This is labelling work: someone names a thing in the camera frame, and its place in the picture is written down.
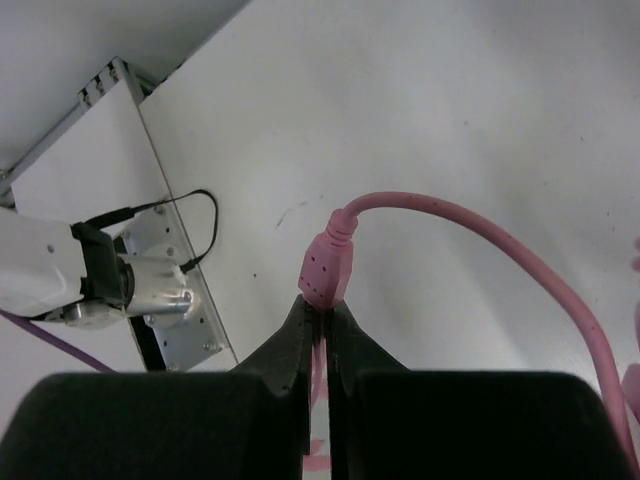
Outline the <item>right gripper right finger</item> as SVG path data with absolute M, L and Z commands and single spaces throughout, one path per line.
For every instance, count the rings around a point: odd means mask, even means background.
M 323 319 L 335 479 L 627 479 L 604 406 L 576 376 L 420 371 L 346 306 Z

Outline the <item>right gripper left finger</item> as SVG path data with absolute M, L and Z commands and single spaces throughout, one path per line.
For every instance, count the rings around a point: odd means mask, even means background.
M 298 479 L 309 453 L 313 326 L 283 325 L 227 372 L 40 381 L 1 442 L 5 479 Z

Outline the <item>pink headphones with cable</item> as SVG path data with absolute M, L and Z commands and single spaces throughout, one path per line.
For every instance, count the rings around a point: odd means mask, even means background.
M 639 452 L 611 318 L 477 213 L 415 193 L 359 197 L 313 240 L 299 286 L 323 310 L 353 292 L 377 337 L 411 366 L 550 367 L 594 379 L 625 452 Z

